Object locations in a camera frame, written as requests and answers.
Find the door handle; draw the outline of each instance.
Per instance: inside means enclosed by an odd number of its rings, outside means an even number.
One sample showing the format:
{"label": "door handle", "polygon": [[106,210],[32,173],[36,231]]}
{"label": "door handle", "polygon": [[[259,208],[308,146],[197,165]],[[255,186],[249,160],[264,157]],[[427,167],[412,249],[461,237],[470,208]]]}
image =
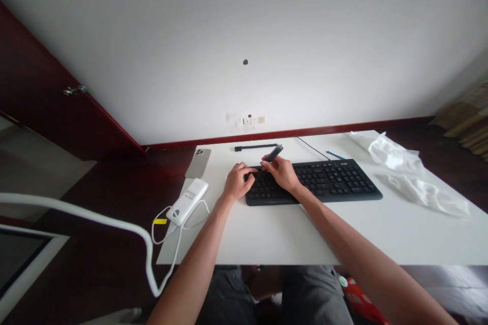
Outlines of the door handle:
{"label": "door handle", "polygon": [[86,92],[86,88],[83,85],[78,85],[78,88],[73,88],[69,86],[67,89],[63,90],[63,94],[66,96],[80,94],[81,92]]}
{"label": "door handle", "polygon": [[66,96],[72,96],[78,94],[80,91],[78,89],[69,87],[68,89],[63,90],[63,94]]}

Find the red bag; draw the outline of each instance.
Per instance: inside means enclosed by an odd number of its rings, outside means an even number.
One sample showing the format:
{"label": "red bag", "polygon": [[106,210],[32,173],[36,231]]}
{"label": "red bag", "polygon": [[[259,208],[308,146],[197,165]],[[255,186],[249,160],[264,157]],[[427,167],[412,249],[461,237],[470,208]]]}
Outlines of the red bag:
{"label": "red bag", "polygon": [[390,322],[381,314],[380,310],[370,301],[364,292],[356,284],[356,281],[349,277],[347,280],[341,277],[342,291],[346,296],[354,313],[365,317],[377,324],[390,325]]}

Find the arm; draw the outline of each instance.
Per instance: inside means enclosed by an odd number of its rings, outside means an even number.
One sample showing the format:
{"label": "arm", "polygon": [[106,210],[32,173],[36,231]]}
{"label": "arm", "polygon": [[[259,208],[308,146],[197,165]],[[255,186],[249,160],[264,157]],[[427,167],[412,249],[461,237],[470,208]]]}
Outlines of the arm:
{"label": "arm", "polygon": [[217,200],[210,217],[188,250],[174,277],[152,311],[147,325],[177,323],[194,324],[207,295],[219,251],[222,232],[232,204],[241,198],[254,183],[249,175],[255,172],[241,162],[227,176],[224,192]]}
{"label": "arm", "polygon": [[277,156],[261,165],[302,204],[337,258],[392,323],[456,323],[407,272],[301,185],[290,161]]}

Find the charging cable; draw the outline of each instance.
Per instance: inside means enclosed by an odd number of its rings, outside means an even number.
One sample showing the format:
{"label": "charging cable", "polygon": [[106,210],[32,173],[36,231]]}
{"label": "charging cable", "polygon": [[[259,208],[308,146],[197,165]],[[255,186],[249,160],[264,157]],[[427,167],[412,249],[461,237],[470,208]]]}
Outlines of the charging cable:
{"label": "charging cable", "polygon": [[[198,222],[197,224],[191,226],[191,227],[185,227],[185,223],[188,220],[188,218],[191,216],[195,208],[203,202],[207,208],[207,217]],[[151,260],[153,258],[153,242],[154,241],[154,221],[152,223],[152,229],[151,233],[152,235],[149,235],[149,233],[143,229],[141,226],[135,225],[133,223],[128,223],[124,221],[117,220],[115,218],[107,217],[104,215],[101,215],[99,213],[89,211],[87,209],[72,205],[71,203],[66,203],[62,202],[53,198],[46,198],[46,197],[39,197],[39,196],[30,196],[28,194],[17,194],[17,193],[0,193],[0,203],[6,203],[6,204],[21,204],[21,205],[33,205],[33,206],[41,206],[41,207],[46,207],[46,208],[52,208],[56,209],[58,211],[63,211],[75,216],[79,216],[82,218],[86,218],[98,223],[102,223],[108,226],[112,227],[117,227],[122,230],[127,230],[134,232],[135,234],[138,234],[142,239],[144,240],[144,243],[146,244],[146,277],[147,281],[149,282],[149,287],[151,288],[151,292],[154,295],[154,297],[159,297],[159,295],[163,292],[164,286],[166,285],[166,282],[168,278],[171,276],[171,273],[173,272],[174,264],[176,262],[176,255],[178,254],[178,249],[179,249],[179,243],[181,240],[181,233],[183,230],[188,230],[191,229],[202,222],[204,222],[208,216],[210,215],[210,211],[208,209],[208,205],[204,200],[199,201],[191,210],[190,214],[186,217],[186,219],[183,221],[182,225],[180,226],[179,229],[179,235],[178,235],[178,242],[176,244],[176,250],[174,253],[173,257],[173,263],[171,264],[171,269],[169,270],[168,274],[164,277],[163,282],[161,283],[161,286],[158,287],[156,284],[156,279],[154,278],[154,273],[153,273],[153,267],[151,265]],[[163,212],[165,212],[167,209],[171,209],[171,206],[166,207],[159,215],[156,216],[159,217]],[[170,233],[166,234],[166,237],[163,239],[166,240],[168,236],[175,230],[176,225],[172,228],[172,231]]]}

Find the wooden door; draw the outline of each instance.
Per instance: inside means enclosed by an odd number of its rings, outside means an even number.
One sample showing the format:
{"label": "wooden door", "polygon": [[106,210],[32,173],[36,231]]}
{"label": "wooden door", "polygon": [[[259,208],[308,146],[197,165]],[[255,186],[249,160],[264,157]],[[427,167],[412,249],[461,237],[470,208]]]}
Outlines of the wooden door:
{"label": "wooden door", "polygon": [[0,111],[82,160],[144,156],[85,91],[0,3]]}

